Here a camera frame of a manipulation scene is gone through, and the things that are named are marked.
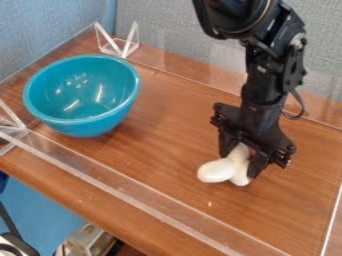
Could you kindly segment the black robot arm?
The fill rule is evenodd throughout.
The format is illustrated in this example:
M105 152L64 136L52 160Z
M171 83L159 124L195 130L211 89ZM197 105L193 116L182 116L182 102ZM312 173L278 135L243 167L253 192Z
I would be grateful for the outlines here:
M238 144L255 150L247 164L254 178L273 163L286 167L297 151L280 127L289 96L304 84L308 45L305 22L284 0L193 0L203 32L218 40L237 39L246 49L247 80L238 107L217 103L213 124L219 130L219 154Z

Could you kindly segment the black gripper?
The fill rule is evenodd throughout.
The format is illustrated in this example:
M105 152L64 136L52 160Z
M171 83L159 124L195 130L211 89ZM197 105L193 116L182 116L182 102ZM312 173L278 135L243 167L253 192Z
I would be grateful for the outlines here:
M221 102L214 104L211 123L219 131L219 155L227 157L238 143L254 149L247 177L255 179L269 164L286 168L297 147L280 127L278 104L259 105L242 102L235 107Z

